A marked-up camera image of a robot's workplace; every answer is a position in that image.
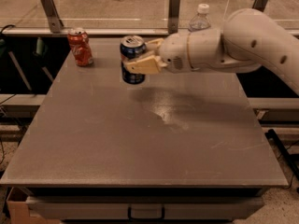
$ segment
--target glass panel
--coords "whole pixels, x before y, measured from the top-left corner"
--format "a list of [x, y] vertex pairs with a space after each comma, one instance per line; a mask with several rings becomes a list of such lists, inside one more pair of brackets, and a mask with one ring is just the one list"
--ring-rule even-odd
[[[166, 28], [168, 0], [54, 0], [65, 27]], [[0, 0], [0, 26], [48, 27], [40, 0]]]
[[[198, 4], [209, 4], [209, 18], [213, 27], [221, 27], [223, 21], [234, 11], [252, 8], [254, 0], [181, 0], [180, 28], [187, 28], [192, 16], [196, 14]], [[286, 29], [299, 28], [297, 11], [299, 0], [268, 0], [264, 11], [269, 17]]]
[[[166, 29], [169, 0], [54, 0], [65, 27], [118, 29]], [[187, 28], [198, 4], [210, 5], [213, 27], [240, 8], [250, 8], [254, 0], [181, 0], [179, 28]], [[299, 28], [296, 11], [299, 0], [269, 0], [265, 13], [288, 29]], [[0, 0], [0, 27], [48, 27], [40, 0]]]

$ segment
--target cable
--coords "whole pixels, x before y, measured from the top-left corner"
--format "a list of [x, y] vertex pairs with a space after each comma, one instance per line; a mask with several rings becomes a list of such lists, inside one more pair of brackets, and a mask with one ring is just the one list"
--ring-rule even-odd
[[0, 105], [1, 105], [2, 103], [6, 102], [7, 100], [10, 100], [12, 97], [14, 97], [14, 96], [16, 96], [16, 95], [17, 95], [16, 93], [13, 94], [13, 95], [11, 95], [11, 96], [8, 97], [6, 100], [4, 100], [3, 102], [1, 102]]
[[228, 8], [228, 5], [229, 5], [230, 1], [231, 0], [227, 0], [227, 4], [226, 4], [225, 10], [224, 10], [224, 14], [223, 14], [223, 21], [225, 21], [225, 15], [226, 15], [227, 8]]
[[5, 152], [4, 152], [4, 147], [3, 147], [3, 142], [2, 142], [1, 137], [0, 137], [0, 146], [1, 146], [1, 148], [2, 148], [2, 159], [1, 159], [1, 161], [0, 161], [0, 164], [2, 164], [2, 162], [4, 161], [4, 159], [5, 159], [5, 157], [6, 157], [6, 154], [5, 154]]
[[22, 130], [24, 133], [27, 131], [26, 125], [22, 124], [18, 118], [11, 117], [2, 106], [0, 106], [0, 114], [1, 113], [7, 118], [13, 119], [15, 123], [18, 125], [19, 129]]
[[[299, 143], [299, 140], [293, 142], [292, 144], [290, 144], [290, 145], [286, 148], [286, 150], [289, 150], [292, 146], [294, 146], [294, 145], [296, 145], [296, 144], [298, 144], [298, 143]], [[277, 159], [279, 160], [279, 159], [281, 158], [281, 156], [282, 156], [282, 154], [280, 153], [280, 155], [277, 157]]]
[[289, 189], [292, 186], [292, 181], [293, 181], [294, 176], [295, 176], [295, 174], [292, 174], [292, 178], [291, 178], [289, 186], [287, 188], [283, 188], [283, 189]]
[[5, 27], [2, 28], [2, 30], [0, 31], [0, 36], [3, 38], [4, 34], [4, 30], [6, 30], [8, 27], [12, 28], [12, 27], [15, 27], [15, 25], [13, 24], [10, 24], [10, 25], [6, 25]]

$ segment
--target tile floor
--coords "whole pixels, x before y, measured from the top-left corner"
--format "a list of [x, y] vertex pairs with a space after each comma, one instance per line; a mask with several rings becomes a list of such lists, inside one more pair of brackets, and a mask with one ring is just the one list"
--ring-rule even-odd
[[[65, 26], [89, 28], [166, 28], [168, 0], [54, 0]], [[223, 20], [233, 11], [252, 7], [253, 0], [181, 0], [179, 27], [186, 28], [199, 3], [210, 4], [213, 26], [221, 27]], [[269, 0], [265, 13], [286, 29], [299, 28], [299, 0]], [[0, 27], [14, 23], [19, 27], [47, 27], [47, 20], [39, 0], [0, 0]], [[4, 170], [17, 143], [3, 142]], [[279, 152], [273, 146], [277, 156]], [[283, 158], [278, 159], [288, 180], [292, 172]], [[265, 206], [246, 220], [235, 224], [297, 224], [299, 223], [299, 194], [296, 178], [289, 189], [270, 189], [263, 195]], [[0, 208], [6, 190], [0, 188]], [[9, 219], [0, 216], [0, 223]]]

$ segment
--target water bottle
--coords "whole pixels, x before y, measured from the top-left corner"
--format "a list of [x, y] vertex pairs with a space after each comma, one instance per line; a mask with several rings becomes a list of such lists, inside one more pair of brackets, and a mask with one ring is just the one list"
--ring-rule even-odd
[[197, 8], [197, 14], [192, 20], [189, 22], [188, 30], [190, 32], [203, 30], [209, 28], [211, 26], [211, 22], [208, 18], [209, 5], [208, 4], [200, 4]]

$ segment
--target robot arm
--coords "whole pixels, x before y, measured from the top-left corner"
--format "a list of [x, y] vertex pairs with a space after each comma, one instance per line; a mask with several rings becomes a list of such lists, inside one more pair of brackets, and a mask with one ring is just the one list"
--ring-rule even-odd
[[299, 94], [299, 40], [258, 10], [233, 13], [222, 32], [173, 34], [155, 44], [147, 44], [150, 59], [146, 54], [127, 61], [127, 69], [141, 74], [159, 73], [162, 68], [173, 73], [202, 69], [245, 73], [263, 65]]

